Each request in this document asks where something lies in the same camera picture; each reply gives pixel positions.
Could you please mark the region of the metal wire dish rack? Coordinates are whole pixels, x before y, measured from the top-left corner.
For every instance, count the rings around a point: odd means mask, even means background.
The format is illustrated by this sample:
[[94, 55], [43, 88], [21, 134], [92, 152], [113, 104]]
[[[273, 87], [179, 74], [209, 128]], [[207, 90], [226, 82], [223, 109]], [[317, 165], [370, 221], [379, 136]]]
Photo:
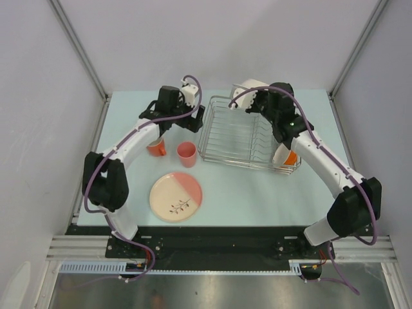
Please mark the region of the metal wire dish rack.
[[275, 163], [280, 144], [272, 135], [271, 125], [257, 113], [230, 110], [229, 102], [230, 98], [219, 95], [209, 100], [198, 144], [203, 160], [280, 174], [292, 174], [300, 167], [300, 157]]

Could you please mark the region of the orange mug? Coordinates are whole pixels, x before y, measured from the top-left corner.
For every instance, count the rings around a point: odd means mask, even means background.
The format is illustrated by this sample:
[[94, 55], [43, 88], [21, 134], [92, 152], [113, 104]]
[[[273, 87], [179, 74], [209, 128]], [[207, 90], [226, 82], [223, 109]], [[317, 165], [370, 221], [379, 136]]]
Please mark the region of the orange mug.
[[154, 157], [165, 156], [167, 154], [163, 137], [160, 137], [154, 142], [150, 143], [146, 147], [146, 149], [148, 150], [149, 154]]

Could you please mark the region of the orange white bowl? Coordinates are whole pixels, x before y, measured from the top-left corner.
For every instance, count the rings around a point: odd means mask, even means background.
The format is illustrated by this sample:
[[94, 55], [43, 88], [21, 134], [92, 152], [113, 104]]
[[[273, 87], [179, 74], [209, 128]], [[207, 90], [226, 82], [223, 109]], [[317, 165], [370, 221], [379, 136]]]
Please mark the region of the orange white bowl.
[[297, 155], [284, 144], [279, 144], [272, 157], [272, 162], [275, 165], [295, 165]]

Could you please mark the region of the pink cream branch plate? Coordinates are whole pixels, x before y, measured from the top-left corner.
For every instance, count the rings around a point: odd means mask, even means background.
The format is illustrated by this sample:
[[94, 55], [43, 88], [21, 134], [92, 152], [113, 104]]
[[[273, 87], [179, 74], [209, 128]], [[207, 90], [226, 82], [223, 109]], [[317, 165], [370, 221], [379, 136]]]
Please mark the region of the pink cream branch plate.
[[199, 210], [203, 201], [201, 185], [190, 174], [169, 173], [159, 178], [149, 193], [152, 212], [162, 221], [179, 223]]

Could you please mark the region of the white deep plate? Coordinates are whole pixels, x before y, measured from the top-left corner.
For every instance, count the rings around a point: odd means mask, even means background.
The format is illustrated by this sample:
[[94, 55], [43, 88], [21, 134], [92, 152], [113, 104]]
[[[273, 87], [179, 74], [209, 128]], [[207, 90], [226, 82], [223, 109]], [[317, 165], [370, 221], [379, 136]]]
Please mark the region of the white deep plate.
[[259, 86], [267, 86], [267, 85], [268, 84], [261, 82], [259, 80], [256, 80], [256, 79], [247, 79], [246, 81], [240, 84], [233, 84], [230, 95], [232, 98], [234, 98], [235, 96], [239, 95], [240, 93], [250, 88], [255, 88]]

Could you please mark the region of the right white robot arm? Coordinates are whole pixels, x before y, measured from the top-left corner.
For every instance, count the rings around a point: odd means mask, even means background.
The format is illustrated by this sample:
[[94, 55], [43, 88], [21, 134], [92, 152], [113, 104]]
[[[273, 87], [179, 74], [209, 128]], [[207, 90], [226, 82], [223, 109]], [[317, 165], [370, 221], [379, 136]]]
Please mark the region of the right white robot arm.
[[297, 242], [298, 253], [312, 258], [323, 243], [355, 236], [367, 225], [373, 231], [369, 245], [374, 245], [382, 201], [379, 180], [364, 177], [333, 153], [307, 119], [289, 83], [248, 79], [243, 87], [247, 94], [236, 100], [238, 107], [260, 114], [272, 126], [275, 140], [300, 156], [334, 198], [326, 216], [304, 229], [304, 238]]

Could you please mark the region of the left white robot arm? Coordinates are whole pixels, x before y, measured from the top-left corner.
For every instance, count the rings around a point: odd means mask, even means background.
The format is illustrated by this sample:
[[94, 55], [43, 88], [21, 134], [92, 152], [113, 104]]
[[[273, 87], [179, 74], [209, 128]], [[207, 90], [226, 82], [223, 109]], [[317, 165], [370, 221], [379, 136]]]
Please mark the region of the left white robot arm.
[[203, 125], [204, 106], [198, 83], [162, 86], [157, 99], [141, 112], [137, 123], [115, 145], [102, 153], [89, 152], [84, 159], [82, 194], [86, 212], [103, 214], [112, 233], [121, 238], [120, 250], [128, 257], [141, 253], [136, 238], [138, 225], [126, 205], [129, 185], [126, 171], [149, 144], [173, 125], [196, 133]]

